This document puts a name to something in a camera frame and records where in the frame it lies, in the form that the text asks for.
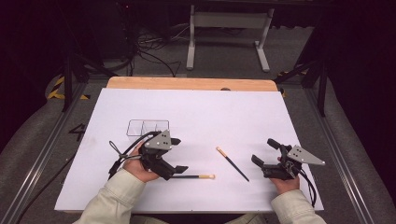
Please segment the sleeve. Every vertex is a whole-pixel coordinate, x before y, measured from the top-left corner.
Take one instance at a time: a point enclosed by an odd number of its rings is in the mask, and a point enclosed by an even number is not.
[[[75,224],[129,223],[131,210],[145,186],[134,175],[120,169],[91,199]]]
[[[322,217],[315,214],[314,208],[299,189],[277,196],[271,201],[271,205],[282,224],[326,223]]]

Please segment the white stand leg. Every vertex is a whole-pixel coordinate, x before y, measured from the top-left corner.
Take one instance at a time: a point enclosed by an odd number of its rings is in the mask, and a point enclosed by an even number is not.
[[[262,71],[270,72],[270,65],[268,65],[267,58],[265,57],[264,50],[260,48],[259,41],[254,42],[256,45],[257,54],[259,55],[260,63],[262,64]]]
[[[262,71],[269,72],[270,66],[268,65],[267,58],[265,57],[264,50],[262,49],[264,46],[265,38],[267,37],[268,30],[270,29],[271,20],[274,15],[274,9],[271,8],[268,10],[267,18],[265,20],[264,26],[262,27],[262,39],[259,41],[255,41],[255,46],[257,50],[257,54],[259,55],[260,63],[262,64]]]
[[[194,6],[191,6],[191,15],[190,15],[190,44],[189,44],[189,52],[187,53],[187,70],[192,70],[194,68],[194,55],[195,55],[195,39],[194,39],[194,29],[195,29],[195,18],[194,18]]]

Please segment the metal frame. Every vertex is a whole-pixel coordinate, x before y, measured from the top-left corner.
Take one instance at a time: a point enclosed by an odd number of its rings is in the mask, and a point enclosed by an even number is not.
[[[195,12],[195,7],[191,6],[190,14],[190,43],[187,54],[187,70],[194,67],[195,56],[195,27],[229,27],[229,28],[250,28],[262,29],[260,41],[255,41],[255,49],[262,65],[262,71],[269,72],[270,67],[263,50],[264,42],[271,25],[274,9],[268,13],[219,13],[219,12]]]

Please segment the black cable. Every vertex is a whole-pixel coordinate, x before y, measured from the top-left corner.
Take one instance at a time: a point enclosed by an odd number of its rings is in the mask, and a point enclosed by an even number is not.
[[[300,175],[306,180],[306,182],[308,182],[308,187],[312,189],[312,192],[314,194],[314,199],[312,200],[312,207],[315,207],[315,203],[317,202],[317,192],[315,191],[314,185],[311,183],[308,176],[304,172],[295,167],[292,167],[292,169],[300,173]]]
[[[69,160],[64,164],[64,166],[62,166],[62,168],[49,180],[49,182],[35,195],[35,197],[25,206],[25,208],[23,209],[23,211],[21,212],[18,220],[17,220],[17,224],[19,224],[23,218],[23,216],[25,215],[25,213],[27,212],[27,210],[30,208],[30,206],[32,206],[32,204],[35,202],[35,200],[38,198],[38,196],[40,196],[40,194],[50,185],[50,183],[52,183],[52,181],[64,170],[64,168],[70,163],[70,161],[72,161],[75,157],[76,157],[77,152],[75,152],[70,158]]]
[[[304,175],[306,175],[305,170],[301,169],[301,172],[303,172]],[[308,190],[309,190],[309,197],[311,198],[311,202],[312,202],[312,190],[311,190],[311,188],[308,188]]]
[[[172,68],[171,68],[166,62],[164,62],[164,61],[161,60],[160,58],[158,58],[158,57],[156,57],[156,56],[154,56],[154,55],[152,55],[152,54],[149,54],[149,53],[147,53],[147,52],[140,51],[140,53],[147,54],[148,56],[151,56],[151,57],[157,59],[158,61],[160,61],[161,63],[163,63],[166,67],[168,67],[168,69],[169,69],[169,70],[171,71],[171,73],[172,73],[172,77],[176,77],[174,71],[172,70]]]

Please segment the white board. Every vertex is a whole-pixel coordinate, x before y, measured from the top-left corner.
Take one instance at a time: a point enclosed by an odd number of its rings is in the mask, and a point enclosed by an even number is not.
[[[249,213],[272,211],[276,188],[251,161],[255,154],[277,164],[273,138],[300,145],[279,92],[164,91],[102,89],[78,154],[64,181],[55,210],[82,211],[108,179],[108,170],[131,142],[126,133],[131,119],[169,120],[170,133],[181,143],[163,158],[172,166],[186,165],[183,175],[216,175],[216,179],[162,178],[148,182],[138,213]],[[216,151],[221,147],[249,178],[246,181]],[[312,175],[307,165],[307,175]],[[309,199],[308,186],[301,189]],[[318,195],[316,210],[323,205]]]

